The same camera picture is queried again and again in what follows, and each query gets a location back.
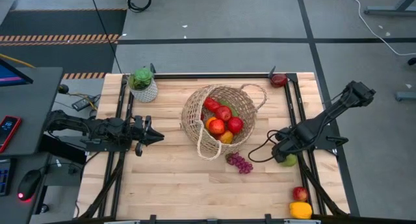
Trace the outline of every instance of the monitor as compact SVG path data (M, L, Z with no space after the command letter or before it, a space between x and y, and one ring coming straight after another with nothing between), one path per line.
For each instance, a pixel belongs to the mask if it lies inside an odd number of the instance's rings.
M31 84L33 80L0 59L0 86Z

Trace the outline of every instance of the hazard tape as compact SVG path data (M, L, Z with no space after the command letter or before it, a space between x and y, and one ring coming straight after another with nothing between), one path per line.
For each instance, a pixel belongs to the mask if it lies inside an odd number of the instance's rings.
M107 72L66 73L62 79L102 79Z
M73 44L117 44L118 34L78 34L78 35L17 35L0 36L0 46L10 45L73 45Z
M80 45L80 44L105 44L109 41L82 41L82 42L29 42L29 43L0 43L0 46L17 46L17 45ZM118 44L118 41L110 41L112 44Z
M40 11L46 11L46 12L54 12L54 11L91 11L96 10L95 8L83 8L83 9L21 9L21 10L11 10L10 12L40 12ZM127 10L126 8L102 8L98 10Z

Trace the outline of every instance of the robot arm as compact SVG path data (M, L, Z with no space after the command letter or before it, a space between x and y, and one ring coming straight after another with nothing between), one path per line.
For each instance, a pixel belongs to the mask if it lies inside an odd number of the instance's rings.
M61 131L71 129L87 134L88 137L81 141L88 145L102 145L102 148L109 148L108 145L118 147L119 151L129 149L133 140L138 141L136 147L142 148L142 145L149 145L164 140L164 135L153 130L151 127L151 117L146 116L146 120L142 120L142 116L135 116L134 123L122 120L120 118L107 119L83 119L65 114L62 110L52 111L47 120L46 131Z
M313 147L319 138L327 137L321 136L327 124L349 108L367 106L372 102L375 93L362 82L351 81L341 93L339 100L317 117L307 119L291 129L281 129L276 134L279 143L273 147L272 155L277 162L283 162L290 153L298 153Z

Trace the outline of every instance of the orange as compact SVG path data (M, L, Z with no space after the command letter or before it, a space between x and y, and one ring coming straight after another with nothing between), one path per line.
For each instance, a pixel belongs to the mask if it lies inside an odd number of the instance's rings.
M214 120L216 120L216 117L211 117L211 118L209 118L209 119L207 120L207 122L205 123L205 127L206 127L207 129L209 129L209 124L210 124L210 122L212 122L212 121L214 121Z

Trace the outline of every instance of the grapes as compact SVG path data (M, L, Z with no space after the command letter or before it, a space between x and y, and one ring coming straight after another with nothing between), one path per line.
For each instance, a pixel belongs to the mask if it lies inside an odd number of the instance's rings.
M226 155L227 163L232 166L237 166L240 174L248 174L253 170L253 164L246 162L246 160L239 155L239 153L230 153Z

